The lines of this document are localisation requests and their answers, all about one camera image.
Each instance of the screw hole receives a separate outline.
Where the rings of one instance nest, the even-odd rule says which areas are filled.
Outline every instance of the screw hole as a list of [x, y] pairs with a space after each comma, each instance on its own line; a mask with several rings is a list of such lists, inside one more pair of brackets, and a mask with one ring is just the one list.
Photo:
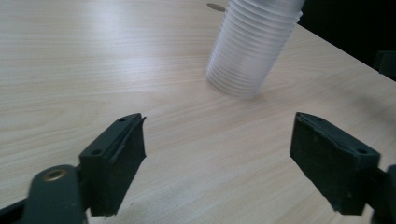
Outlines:
[[101, 149], [95, 149], [91, 154], [93, 155], [93, 156], [97, 156], [97, 155], [99, 155], [99, 154], [101, 154], [102, 153], [102, 150]]
[[220, 5], [217, 5], [217, 4], [208, 3], [207, 6], [212, 8], [212, 9], [215, 9], [216, 11], [220, 11], [220, 12], [224, 12], [225, 11], [224, 7], [222, 7]]
[[361, 149], [361, 148], [358, 149], [358, 152], [359, 152], [360, 154], [363, 154], [363, 155], [368, 153], [366, 150]]
[[64, 175], [66, 175], [66, 170], [64, 169], [51, 170], [44, 175], [44, 181], [46, 182], [54, 181], [60, 179]]

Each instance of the wood grain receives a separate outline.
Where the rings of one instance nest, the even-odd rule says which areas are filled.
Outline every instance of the wood grain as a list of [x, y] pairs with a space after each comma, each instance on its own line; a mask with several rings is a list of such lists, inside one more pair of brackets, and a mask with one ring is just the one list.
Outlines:
[[0, 2], [0, 207], [115, 119], [148, 119], [117, 216], [91, 223], [368, 223], [334, 213], [289, 157], [297, 111], [396, 163], [396, 86], [302, 27], [239, 101], [205, 83], [223, 13], [205, 1]]

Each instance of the table surface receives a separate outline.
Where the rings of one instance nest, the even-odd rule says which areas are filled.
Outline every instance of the table surface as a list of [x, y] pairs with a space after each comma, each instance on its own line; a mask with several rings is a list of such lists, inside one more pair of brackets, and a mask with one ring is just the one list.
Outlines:
[[[297, 111], [396, 163], [396, 85], [297, 26], [261, 93], [205, 83], [223, 13], [203, 0], [0, 2], [0, 207], [114, 120], [147, 116], [119, 213], [90, 223], [368, 223], [334, 213], [289, 155]], [[225, 4], [225, 1], [212, 3]]]

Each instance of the wooden table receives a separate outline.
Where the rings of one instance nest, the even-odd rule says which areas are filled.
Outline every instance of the wooden table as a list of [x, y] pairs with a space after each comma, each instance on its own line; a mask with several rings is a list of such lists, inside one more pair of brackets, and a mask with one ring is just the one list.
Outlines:
[[[225, 1], [212, 3], [224, 4]], [[140, 112], [148, 157], [117, 216], [91, 223], [368, 223], [332, 211], [289, 156], [297, 111], [396, 163], [396, 85], [297, 26], [239, 101], [205, 83], [222, 12], [206, 1], [0, 2], [0, 207]]]

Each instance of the stacked plastic cups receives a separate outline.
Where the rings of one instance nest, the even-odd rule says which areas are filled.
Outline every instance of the stacked plastic cups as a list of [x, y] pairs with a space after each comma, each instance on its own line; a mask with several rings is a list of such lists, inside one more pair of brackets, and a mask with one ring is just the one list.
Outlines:
[[206, 81], [231, 96], [260, 92], [295, 24], [304, 0], [230, 0], [212, 50]]

